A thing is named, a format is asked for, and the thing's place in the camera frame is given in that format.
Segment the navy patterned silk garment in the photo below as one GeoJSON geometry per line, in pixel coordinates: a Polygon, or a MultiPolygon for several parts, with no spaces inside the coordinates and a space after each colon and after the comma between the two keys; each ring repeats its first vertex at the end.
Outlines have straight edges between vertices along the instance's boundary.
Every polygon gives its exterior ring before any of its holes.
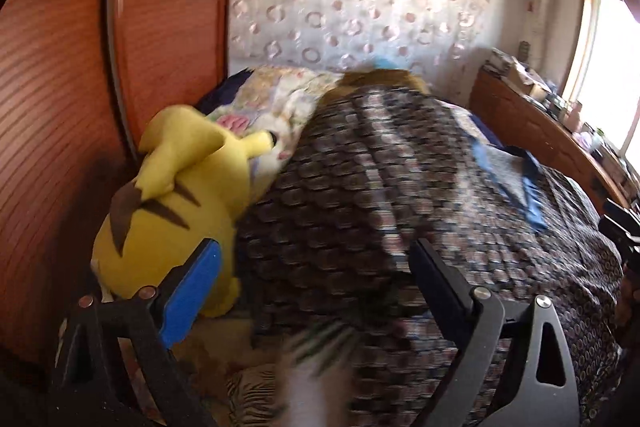
{"type": "Polygon", "coordinates": [[[550,297],[576,376],[579,421],[618,380],[623,272],[579,184],[524,150],[484,143],[456,106],[363,88],[320,107],[293,157],[238,226],[255,331],[339,321],[359,335],[346,426],[407,426],[454,358],[410,273],[426,239],[469,283],[506,300],[550,297]]]}

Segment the palm leaf bed sheet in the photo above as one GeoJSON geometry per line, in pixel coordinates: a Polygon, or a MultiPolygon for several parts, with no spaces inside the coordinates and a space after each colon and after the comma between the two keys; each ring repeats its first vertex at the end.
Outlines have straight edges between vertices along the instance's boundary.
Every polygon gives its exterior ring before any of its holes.
{"type": "Polygon", "coordinates": [[[346,426],[358,347],[339,321],[263,336],[221,317],[198,320],[174,355],[219,426],[346,426]]]}

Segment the wooden sideboard cabinet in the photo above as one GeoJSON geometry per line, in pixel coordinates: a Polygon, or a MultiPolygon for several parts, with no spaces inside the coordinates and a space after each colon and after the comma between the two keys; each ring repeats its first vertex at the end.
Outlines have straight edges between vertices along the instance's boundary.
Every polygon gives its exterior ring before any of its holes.
{"type": "Polygon", "coordinates": [[[629,206],[603,167],[560,124],[484,68],[477,73],[469,109],[502,144],[524,148],[542,165],[574,179],[599,212],[609,199],[629,206]]]}

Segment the window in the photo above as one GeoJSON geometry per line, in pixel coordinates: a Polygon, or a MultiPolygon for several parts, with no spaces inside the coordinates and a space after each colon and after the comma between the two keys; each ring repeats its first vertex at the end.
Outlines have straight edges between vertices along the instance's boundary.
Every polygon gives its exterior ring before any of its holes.
{"type": "Polygon", "coordinates": [[[624,0],[584,0],[563,95],[582,121],[639,167],[639,22],[624,0]]]}

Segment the yellow Pikachu plush toy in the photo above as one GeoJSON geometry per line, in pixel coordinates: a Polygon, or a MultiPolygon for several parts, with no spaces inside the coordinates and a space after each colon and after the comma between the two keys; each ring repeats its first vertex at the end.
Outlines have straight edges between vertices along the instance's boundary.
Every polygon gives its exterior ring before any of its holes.
{"type": "Polygon", "coordinates": [[[240,138],[192,106],[157,113],[140,139],[140,170],[113,196],[94,240],[92,271],[107,294],[130,298],[158,285],[202,239],[213,239],[221,271],[202,312],[226,314],[241,292],[233,247],[236,221],[252,195],[250,160],[277,143],[270,130],[240,138]]]}

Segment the gold embroidered pillow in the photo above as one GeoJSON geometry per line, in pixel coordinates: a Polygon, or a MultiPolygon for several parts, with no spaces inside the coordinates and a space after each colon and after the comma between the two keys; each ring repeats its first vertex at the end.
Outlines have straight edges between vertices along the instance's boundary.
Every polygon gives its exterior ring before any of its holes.
{"type": "Polygon", "coordinates": [[[409,88],[430,94],[430,88],[420,77],[405,69],[372,69],[369,72],[346,72],[336,84],[341,93],[352,93],[365,87],[409,88]]]}

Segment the floral quilt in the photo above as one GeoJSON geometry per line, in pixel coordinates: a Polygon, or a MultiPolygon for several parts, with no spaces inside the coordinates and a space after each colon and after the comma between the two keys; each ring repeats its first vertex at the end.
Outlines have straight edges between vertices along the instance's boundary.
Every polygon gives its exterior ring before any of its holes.
{"type": "Polygon", "coordinates": [[[257,131],[277,135],[274,149],[250,161],[252,199],[265,194],[296,149],[323,95],[342,79],[336,72],[296,67],[246,68],[222,80],[196,109],[240,138],[257,131]]]}

